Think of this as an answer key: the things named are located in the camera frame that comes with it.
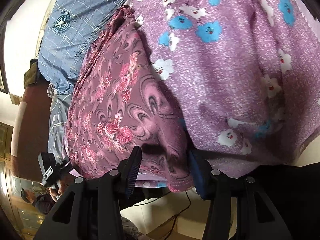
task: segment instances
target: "black hair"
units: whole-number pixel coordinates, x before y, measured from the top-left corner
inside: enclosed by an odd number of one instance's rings
[[[25,202],[31,203],[30,200],[28,200],[27,196],[28,196],[28,195],[27,195],[26,191],[25,191],[24,189],[22,189],[22,190],[21,190],[21,198],[22,198]]]

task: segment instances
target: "circular emblem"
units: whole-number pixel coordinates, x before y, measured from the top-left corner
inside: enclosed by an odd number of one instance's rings
[[[53,24],[53,28],[56,32],[64,32],[70,25],[70,13],[62,12],[58,19]]]

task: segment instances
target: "silver rivet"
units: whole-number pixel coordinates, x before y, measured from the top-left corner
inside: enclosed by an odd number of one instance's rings
[[[214,170],[211,171],[211,174],[214,175],[214,176],[218,176],[218,175],[220,175],[220,173],[221,172],[219,170],[217,170],[217,169],[214,169]]]
[[[77,177],[77,178],[75,178],[75,183],[76,183],[76,184],[80,184],[82,181],[83,181],[83,178],[82,178],[82,177]]]
[[[249,183],[254,183],[254,178],[253,177],[247,177],[247,182]]]
[[[111,176],[116,176],[116,175],[119,174],[119,171],[118,171],[118,170],[111,170],[111,171],[109,172],[109,174],[110,174]]]

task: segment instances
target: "brown headboard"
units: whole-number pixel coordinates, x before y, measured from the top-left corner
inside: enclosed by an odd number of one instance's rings
[[[37,156],[47,152],[51,98],[47,81],[29,85],[19,105],[13,127],[11,160],[16,177],[41,182]]]

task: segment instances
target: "wire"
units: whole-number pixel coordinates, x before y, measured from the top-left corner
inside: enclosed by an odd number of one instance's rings
[[[160,199],[160,198],[164,197],[165,195],[168,195],[169,193],[171,193],[171,191],[167,192],[167,193],[166,193],[166,194],[164,194],[163,196],[161,196],[161,197],[159,197],[159,198],[156,198],[156,199],[154,199],[154,200],[152,200],[152,201],[149,201],[149,202],[147,202],[147,203],[143,203],[143,204],[139,204],[139,205],[133,205],[133,207],[147,205],[147,204],[149,204],[149,203],[152,203],[152,202],[154,202],[154,201],[156,201],[156,200],[158,200],[158,199]]]
[[[186,192],[186,195],[187,195],[187,198],[188,198],[188,200],[189,200],[189,205],[188,205],[184,210],[180,211],[178,214],[175,215],[172,228],[171,228],[169,234],[165,237],[164,240],[167,240],[168,237],[171,235],[171,233],[172,233],[172,231],[173,231],[173,229],[174,229],[174,225],[175,225],[175,223],[176,223],[176,220],[177,220],[178,216],[179,216],[182,212],[186,211],[186,210],[191,206],[191,200],[190,200],[187,192]]]

